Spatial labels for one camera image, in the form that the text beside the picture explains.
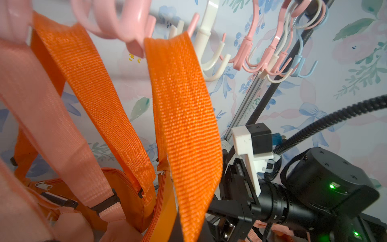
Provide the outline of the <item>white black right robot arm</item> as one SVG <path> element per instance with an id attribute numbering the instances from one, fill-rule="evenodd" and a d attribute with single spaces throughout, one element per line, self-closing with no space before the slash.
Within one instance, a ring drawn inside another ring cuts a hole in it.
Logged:
<path id="1" fill-rule="evenodd" d="M 384 242 L 387 226 L 364 214 L 380 194 L 359 167 L 320 147 L 280 169 L 282 155 L 307 138 L 387 107 L 385 95 L 348 106 L 306 126 L 276 147 L 263 123 L 233 128 L 237 158 L 225 165 L 220 198 L 208 209 L 201 242 L 236 242 L 250 232 L 265 242 L 275 225 L 311 242 Z"/>

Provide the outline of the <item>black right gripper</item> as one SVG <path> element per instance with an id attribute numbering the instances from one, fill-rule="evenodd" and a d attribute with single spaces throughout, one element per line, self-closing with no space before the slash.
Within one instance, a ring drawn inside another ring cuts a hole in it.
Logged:
<path id="1" fill-rule="evenodd" d="M 219 189 L 220 199 L 214 196 L 207 211 L 215 216 L 208 221 L 214 241 L 246 239 L 256 221 L 258 198 L 242 159 L 236 158 L 228 165 Z"/>

